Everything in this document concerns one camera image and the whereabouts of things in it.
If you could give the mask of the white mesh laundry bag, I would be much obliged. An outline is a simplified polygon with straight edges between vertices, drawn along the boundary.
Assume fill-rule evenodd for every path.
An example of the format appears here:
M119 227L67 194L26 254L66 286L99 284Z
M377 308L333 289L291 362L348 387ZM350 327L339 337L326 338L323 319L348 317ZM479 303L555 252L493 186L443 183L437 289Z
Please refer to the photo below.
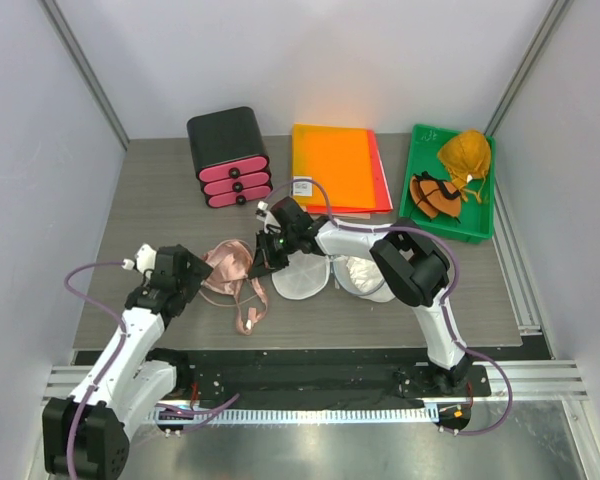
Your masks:
M340 286L334 276L334 263L342 256L323 257L296 252L289 257L289 265L272 274L272 282L277 293L288 300L306 300L316 296L329 283L350 295ZM376 303L387 303L395 298L385 282L384 287L368 297L358 297Z

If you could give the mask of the pink bra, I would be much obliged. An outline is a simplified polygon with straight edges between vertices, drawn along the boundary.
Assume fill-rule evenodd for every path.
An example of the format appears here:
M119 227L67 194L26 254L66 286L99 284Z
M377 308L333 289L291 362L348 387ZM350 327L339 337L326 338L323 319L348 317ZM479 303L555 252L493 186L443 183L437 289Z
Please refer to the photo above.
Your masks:
M266 317L269 307L261 282L248 277L254 264L250 246L239 239L224 240L208 251L203 260L213 271L203 282L201 296L211 305L233 309L236 331L250 336Z

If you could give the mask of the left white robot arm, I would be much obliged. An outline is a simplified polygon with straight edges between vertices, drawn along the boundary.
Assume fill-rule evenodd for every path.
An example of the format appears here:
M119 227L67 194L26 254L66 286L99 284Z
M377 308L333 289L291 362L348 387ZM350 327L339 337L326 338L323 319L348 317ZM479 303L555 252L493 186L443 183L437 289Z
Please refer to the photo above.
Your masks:
M144 244L120 263L142 276L114 316L118 327L95 365L64 398L42 412L45 470L70 479L116 479L131 441L165 396L185 397L193 385L184 355L155 343L180 316L212 268L182 245Z

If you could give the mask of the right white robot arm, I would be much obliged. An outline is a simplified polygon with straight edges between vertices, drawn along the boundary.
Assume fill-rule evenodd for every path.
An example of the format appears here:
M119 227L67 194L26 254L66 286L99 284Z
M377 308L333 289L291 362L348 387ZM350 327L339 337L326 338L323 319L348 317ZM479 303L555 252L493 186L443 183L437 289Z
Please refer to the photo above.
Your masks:
M256 217L263 229L256 235L250 279L285 269L296 252L371 261L394 297L417 318L426 340L432 387L452 395L466 386L473 358L450 307L456 285L449 280L451 255L443 253L432 234L411 220L363 225L327 215L313 219L290 197L273 206L260 201Z

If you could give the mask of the white bra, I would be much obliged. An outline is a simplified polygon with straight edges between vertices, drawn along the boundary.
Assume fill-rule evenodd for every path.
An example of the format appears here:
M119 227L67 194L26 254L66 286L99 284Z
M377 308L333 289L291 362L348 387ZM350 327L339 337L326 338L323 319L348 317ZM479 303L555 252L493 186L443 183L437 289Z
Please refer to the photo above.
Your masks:
M380 270L371 260L342 256L334 263L333 269L340 286L354 296L368 297L385 285Z

